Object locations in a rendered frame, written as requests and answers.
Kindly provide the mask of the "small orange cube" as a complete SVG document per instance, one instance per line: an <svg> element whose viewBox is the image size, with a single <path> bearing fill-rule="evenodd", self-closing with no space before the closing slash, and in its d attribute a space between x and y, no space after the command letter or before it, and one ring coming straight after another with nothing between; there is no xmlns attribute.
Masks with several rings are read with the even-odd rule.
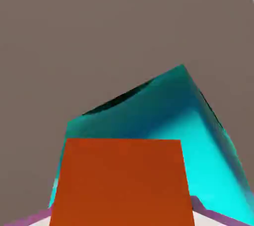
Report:
<svg viewBox="0 0 254 226"><path fill-rule="evenodd" d="M50 226L195 226L180 141L68 139Z"/></svg>

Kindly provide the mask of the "large cyan box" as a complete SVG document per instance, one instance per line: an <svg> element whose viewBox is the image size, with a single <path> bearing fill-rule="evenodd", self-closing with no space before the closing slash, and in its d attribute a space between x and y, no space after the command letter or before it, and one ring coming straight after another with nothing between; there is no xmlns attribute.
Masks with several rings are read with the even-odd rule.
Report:
<svg viewBox="0 0 254 226"><path fill-rule="evenodd" d="M254 226L254 194L234 145L182 65L68 122L51 209L68 139L178 140L190 196Z"/></svg>

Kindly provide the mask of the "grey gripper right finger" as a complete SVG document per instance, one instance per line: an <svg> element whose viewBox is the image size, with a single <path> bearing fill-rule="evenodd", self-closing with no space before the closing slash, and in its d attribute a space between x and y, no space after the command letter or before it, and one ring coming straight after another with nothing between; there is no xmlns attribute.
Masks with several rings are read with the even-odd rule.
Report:
<svg viewBox="0 0 254 226"><path fill-rule="evenodd" d="M246 226L244 222L206 209L197 196L190 198L195 226Z"/></svg>

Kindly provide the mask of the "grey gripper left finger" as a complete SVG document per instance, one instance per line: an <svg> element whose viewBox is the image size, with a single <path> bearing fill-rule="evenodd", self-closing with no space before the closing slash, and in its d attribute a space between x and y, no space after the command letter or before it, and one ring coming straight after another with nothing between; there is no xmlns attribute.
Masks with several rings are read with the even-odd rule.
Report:
<svg viewBox="0 0 254 226"><path fill-rule="evenodd" d="M33 223L41 221L51 216L52 209L41 210L40 212L30 215L26 218L13 221L11 223L4 224L3 226L29 226Z"/></svg>

